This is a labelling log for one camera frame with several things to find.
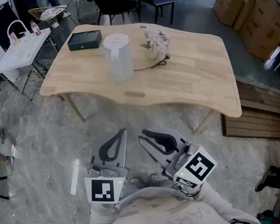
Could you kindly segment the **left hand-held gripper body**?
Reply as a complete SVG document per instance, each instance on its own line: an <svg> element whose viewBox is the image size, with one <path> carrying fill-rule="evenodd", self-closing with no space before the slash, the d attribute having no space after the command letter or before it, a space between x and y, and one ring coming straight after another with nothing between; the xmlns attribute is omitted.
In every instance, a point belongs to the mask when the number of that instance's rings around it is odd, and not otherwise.
<svg viewBox="0 0 280 224"><path fill-rule="evenodd" d="M118 203L126 184L128 168L89 164L87 170L89 174L85 178L85 186L88 202Z"/></svg>

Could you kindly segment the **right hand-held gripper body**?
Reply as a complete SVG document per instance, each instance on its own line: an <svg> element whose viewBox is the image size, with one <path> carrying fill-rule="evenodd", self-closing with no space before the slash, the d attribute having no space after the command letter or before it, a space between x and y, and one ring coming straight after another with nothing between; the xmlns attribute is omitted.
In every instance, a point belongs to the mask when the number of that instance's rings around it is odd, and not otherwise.
<svg viewBox="0 0 280 224"><path fill-rule="evenodd" d="M165 175L172 181L192 190L200 187L217 162L202 147L186 142L165 169Z"/></svg>

